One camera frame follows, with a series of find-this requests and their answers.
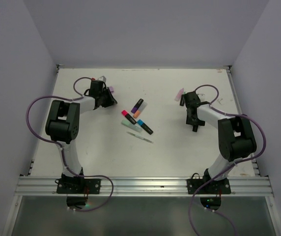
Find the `glass panel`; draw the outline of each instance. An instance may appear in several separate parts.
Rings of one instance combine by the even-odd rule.
[[[105,198],[91,197],[96,206]],[[23,197],[13,236],[193,235],[188,220],[190,198],[113,197],[93,212],[66,209],[65,197]],[[233,235],[224,218],[193,206],[194,223],[203,236]],[[240,236],[274,236],[265,198],[223,198],[220,212],[228,216]]]

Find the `pink cap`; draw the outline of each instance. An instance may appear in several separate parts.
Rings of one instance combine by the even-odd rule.
[[[122,113],[124,116],[126,116],[126,115],[128,114],[126,110],[123,110],[121,113]]]
[[[178,94],[175,97],[175,101],[180,101],[182,94],[184,93],[184,88],[180,89],[180,91],[178,92]]]

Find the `pink highlighter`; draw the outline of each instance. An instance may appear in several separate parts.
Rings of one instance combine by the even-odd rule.
[[[178,92],[178,94],[175,97],[175,101],[180,101],[182,94],[184,93],[184,88],[180,89],[180,91]]]

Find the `pen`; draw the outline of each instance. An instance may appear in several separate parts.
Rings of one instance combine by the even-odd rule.
[[[139,136],[139,135],[137,135],[137,134],[133,134],[133,133],[128,132],[128,131],[127,131],[127,133],[130,134],[130,135],[132,135],[132,136],[134,136],[134,137],[136,137],[136,138],[139,138],[139,139],[142,139],[142,140],[144,140],[144,141],[146,141],[146,142],[149,142],[149,143],[151,143],[151,144],[154,143],[153,141],[150,141],[149,139],[143,138],[142,136]]]

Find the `purple highlighter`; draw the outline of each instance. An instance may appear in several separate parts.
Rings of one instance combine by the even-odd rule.
[[[114,93],[114,88],[112,86],[109,86],[110,92]]]
[[[134,113],[138,110],[138,108],[141,106],[141,104],[142,104],[143,101],[144,101],[143,99],[140,99],[140,100],[135,104],[135,106],[133,107],[133,109],[131,110],[131,113],[134,114]]]

